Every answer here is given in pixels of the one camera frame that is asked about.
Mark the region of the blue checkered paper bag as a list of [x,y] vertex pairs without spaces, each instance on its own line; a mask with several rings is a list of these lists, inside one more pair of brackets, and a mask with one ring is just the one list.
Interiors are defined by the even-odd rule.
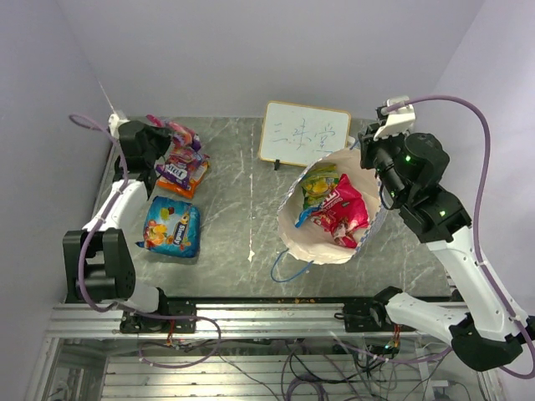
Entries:
[[344,264],[381,228],[380,181],[360,161],[358,148],[337,150],[293,182],[278,208],[285,249],[271,268],[273,281],[290,282],[312,265]]

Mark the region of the small whiteboard on stand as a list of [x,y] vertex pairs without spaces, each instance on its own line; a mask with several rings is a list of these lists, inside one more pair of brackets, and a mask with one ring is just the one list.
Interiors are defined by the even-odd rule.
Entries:
[[270,101],[258,157],[271,163],[310,165],[346,146],[350,124],[351,114],[344,110]]

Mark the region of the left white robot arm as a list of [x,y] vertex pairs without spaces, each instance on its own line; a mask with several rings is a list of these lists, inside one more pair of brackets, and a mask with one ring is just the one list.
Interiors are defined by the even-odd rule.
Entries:
[[117,114],[110,116],[107,128],[80,114],[69,118],[105,134],[118,159],[108,198],[83,228],[64,235],[66,301],[84,302],[96,312],[135,311],[149,330],[160,332],[169,325],[171,312],[161,305],[161,290],[137,280],[125,231],[150,199],[157,181],[155,163],[166,154],[172,133]]

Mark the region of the yellow green snack packet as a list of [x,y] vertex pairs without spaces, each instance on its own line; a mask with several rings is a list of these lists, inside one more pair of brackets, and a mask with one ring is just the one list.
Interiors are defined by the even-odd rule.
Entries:
[[339,173],[334,164],[321,165],[310,170],[300,181],[303,208],[306,210],[320,205],[338,183]]

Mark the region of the orange snack packet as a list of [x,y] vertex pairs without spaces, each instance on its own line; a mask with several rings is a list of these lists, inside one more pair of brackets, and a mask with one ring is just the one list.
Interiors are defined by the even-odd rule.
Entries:
[[156,185],[164,190],[168,190],[179,196],[187,198],[188,200],[191,200],[196,193],[197,187],[200,183],[202,183],[207,171],[209,170],[209,167],[210,163],[205,161],[194,173],[191,174],[191,177],[186,185],[173,183],[164,177],[159,178],[156,182]]

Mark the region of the aluminium mounting rail frame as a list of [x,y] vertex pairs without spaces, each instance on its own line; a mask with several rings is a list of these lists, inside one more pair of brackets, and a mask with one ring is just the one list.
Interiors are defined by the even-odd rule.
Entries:
[[122,334],[123,311],[54,308],[29,400],[503,400],[430,334],[345,332],[355,298],[175,298],[193,334]]

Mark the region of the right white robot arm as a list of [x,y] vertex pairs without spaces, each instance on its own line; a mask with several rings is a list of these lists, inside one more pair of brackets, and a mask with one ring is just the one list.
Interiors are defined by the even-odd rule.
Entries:
[[372,124],[359,134],[360,165],[375,172],[380,194],[390,196],[392,209],[441,262],[468,310],[457,312],[387,287],[374,296],[369,323],[380,331],[398,324],[426,332],[478,372],[512,363],[534,339],[534,318],[506,309],[507,293],[495,272],[477,260],[471,217],[440,184],[449,155],[432,134],[378,139],[378,129]]

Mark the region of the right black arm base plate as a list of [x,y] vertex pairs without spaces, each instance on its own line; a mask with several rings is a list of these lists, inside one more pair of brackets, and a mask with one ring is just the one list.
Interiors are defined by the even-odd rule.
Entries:
[[395,327],[391,323],[378,324],[372,317],[367,304],[344,304],[341,312],[336,312],[334,318],[344,324],[345,332],[393,332]]

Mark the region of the pink snack packet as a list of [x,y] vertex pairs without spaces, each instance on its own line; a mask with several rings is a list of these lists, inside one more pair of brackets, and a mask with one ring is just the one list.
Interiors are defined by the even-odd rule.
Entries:
[[173,133],[173,143],[179,147],[191,147],[194,151],[201,149],[201,141],[199,135],[185,125],[179,124],[170,119],[161,119],[152,114],[145,116],[153,125],[160,128],[170,129]]

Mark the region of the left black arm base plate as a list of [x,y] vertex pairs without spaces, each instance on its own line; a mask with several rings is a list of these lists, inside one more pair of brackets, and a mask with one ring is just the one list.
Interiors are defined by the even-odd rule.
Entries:
[[120,321],[122,334],[178,333],[193,334],[196,331],[196,307],[188,302],[171,302],[163,309],[167,318],[141,316],[123,312]]

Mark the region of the red snack packet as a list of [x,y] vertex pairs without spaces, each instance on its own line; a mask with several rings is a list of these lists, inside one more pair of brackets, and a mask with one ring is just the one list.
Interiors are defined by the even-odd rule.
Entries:
[[357,230],[369,227],[369,213],[364,198],[342,174],[338,185],[320,204],[318,219],[314,224],[331,234],[334,242],[342,247],[355,248]]

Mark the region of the blue candy packet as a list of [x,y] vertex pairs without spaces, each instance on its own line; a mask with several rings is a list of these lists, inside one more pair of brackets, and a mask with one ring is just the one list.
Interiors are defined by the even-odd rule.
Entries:
[[194,258],[200,250],[201,214],[192,203],[156,196],[145,218],[139,248],[178,258]]

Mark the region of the purple snack packet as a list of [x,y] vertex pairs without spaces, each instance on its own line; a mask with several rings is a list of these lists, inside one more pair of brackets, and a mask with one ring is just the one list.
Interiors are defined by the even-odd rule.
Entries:
[[194,151],[189,146],[175,146],[168,154],[165,162],[157,165],[155,170],[161,177],[173,183],[186,185],[191,174],[208,160],[208,155]]

